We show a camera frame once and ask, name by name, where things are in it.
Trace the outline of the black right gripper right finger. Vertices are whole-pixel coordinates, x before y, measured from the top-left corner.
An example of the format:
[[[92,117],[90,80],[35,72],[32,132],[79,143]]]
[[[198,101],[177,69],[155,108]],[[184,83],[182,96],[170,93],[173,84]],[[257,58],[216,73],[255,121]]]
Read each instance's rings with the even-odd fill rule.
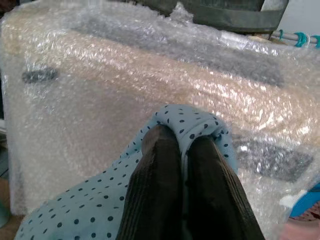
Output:
[[[243,186],[208,136],[188,151],[187,226],[194,240],[263,240]]]

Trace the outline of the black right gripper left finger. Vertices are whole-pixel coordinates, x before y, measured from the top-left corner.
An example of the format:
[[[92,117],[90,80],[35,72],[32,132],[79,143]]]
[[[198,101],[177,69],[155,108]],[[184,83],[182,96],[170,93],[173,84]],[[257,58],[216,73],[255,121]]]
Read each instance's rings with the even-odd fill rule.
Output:
[[[180,148],[173,131],[156,125],[142,139],[142,158],[127,188],[118,240],[182,238]]]

